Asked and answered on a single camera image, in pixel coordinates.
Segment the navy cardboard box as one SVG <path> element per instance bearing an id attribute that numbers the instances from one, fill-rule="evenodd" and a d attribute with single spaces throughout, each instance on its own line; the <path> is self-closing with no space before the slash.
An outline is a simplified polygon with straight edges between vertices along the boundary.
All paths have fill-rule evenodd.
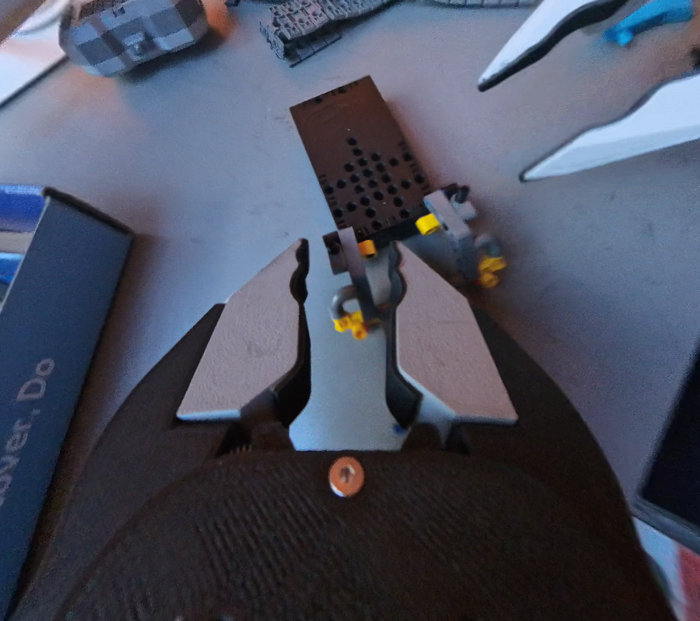
<path id="1" fill-rule="evenodd" d="M 134 237 L 55 188 L 1 184 L 2 620 Z"/>

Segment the grey desk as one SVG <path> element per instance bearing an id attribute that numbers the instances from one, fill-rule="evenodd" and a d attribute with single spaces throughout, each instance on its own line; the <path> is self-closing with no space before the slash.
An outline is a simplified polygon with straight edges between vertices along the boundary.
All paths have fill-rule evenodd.
<path id="1" fill-rule="evenodd" d="M 259 31 L 265 5 L 204 0 L 213 35 L 123 80 L 68 63 L 1 109 L 1 181 L 50 185 L 137 233 L 57 470 L 74 486 L 107 422 L 214 304 L 299 237 L 310 242 L 312 394 L 298 448 L 394 444 L 383 335 L 334 331 L 322 235 L 331 214 L 289 107 L 370 75 L 434 185 L 471 187 L 503 244 L 499 286 L 475 301 L 565 391 L 625 494 L 643 478 L 699 340 L 699 144 L 523 184 L 583 130 L 686 73 L 699 16 L 621 48 L 578 30 L 483 93 L 477 80 L 522 9 L 395 4 L 297 67 Z"/>

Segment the yellow grey brick arm assembly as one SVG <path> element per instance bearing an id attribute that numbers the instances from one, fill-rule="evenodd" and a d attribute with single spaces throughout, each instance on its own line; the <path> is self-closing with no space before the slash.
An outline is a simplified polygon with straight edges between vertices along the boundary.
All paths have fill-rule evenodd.
<path id="1" fill-rule="evenodd" d="M 337 332 L 350 332 L 363 340 L 381 320 L 387 301 L 372 294 L 368 263 L 377 262 L 389 252 L 390 244 L 419 235 L 441 236 L 450 249 L 455 279 L 452 284 L 494 288 L 507 267 L 500 243 L 491 235 L 476 234 L 469 222 L 478 213 L 470 200 L 468 186 L 438 189 L 424 197 L 415 220 L 406 220 L 390 229 L 377 231 L 360 240 L 353 227 L 326 234 L 323 242 L 334 275 L 348 273 L 351 285 L 333 300 L 330 316 Z"/>

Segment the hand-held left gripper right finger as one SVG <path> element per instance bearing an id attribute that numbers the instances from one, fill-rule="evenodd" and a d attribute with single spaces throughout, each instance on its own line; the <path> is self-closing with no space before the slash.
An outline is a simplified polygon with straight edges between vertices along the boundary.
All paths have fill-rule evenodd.
<path id="1" fill-rule="evenodd" d="M 519 416 L 467 298 L 404 243 L 389 250 L 389 411 L 403 430 L 512 426 Z"/>

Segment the grey brick motor block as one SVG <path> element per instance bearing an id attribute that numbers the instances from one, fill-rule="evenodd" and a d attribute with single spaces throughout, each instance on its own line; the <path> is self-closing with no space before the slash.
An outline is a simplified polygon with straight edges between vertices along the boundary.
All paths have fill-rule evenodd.
<path id="1" fill-rule="evenodd" d="M 202 0 L 88 0 L 62 17 L 58 43 L 86 73 L 111 77 L 192 47 L 208 31 Z"/>

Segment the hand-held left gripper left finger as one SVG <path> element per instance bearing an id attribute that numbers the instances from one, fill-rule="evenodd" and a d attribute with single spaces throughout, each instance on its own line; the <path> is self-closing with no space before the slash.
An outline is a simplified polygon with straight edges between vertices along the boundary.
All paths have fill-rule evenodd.
<path id="1" fill-rule="evenodd" d="M 294 421 L 310 398 L 309 243 L 293 242 L 225 302 L 176 412 L 181 421 Z"/>

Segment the blue plastic brick separator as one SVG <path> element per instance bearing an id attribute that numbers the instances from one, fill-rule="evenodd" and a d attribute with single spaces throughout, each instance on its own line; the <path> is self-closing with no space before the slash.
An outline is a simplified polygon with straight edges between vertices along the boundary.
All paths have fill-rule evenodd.
<path id="1" fill-rule="evenodd" d="M 690 21 L 695 16 L 695 3 L 696 0 L 651 0 L 606 29 L 600 39 L 608 44 L 626 47 L 642 32 L 666 24 Z"/>

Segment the white stand base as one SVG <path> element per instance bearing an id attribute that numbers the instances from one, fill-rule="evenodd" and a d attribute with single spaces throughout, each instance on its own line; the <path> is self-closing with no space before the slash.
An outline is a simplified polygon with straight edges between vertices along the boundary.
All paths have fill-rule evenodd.
<path id="1" fill-rule="evenodd" d="M 1 43 L 1 103 L 63 61 L 59 24 L 69 9 L 86 0 L 47 0 Z"/>

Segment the clear badge holder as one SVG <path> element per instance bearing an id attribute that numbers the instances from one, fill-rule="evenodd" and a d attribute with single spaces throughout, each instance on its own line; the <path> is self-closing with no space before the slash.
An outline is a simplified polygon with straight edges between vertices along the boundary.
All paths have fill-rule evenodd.
<path id="1" fill-rule="evenodd" d="M 677 620 L 699 620 L 699 555 L 635 517 L 635 531 L 657 586 Z"/>

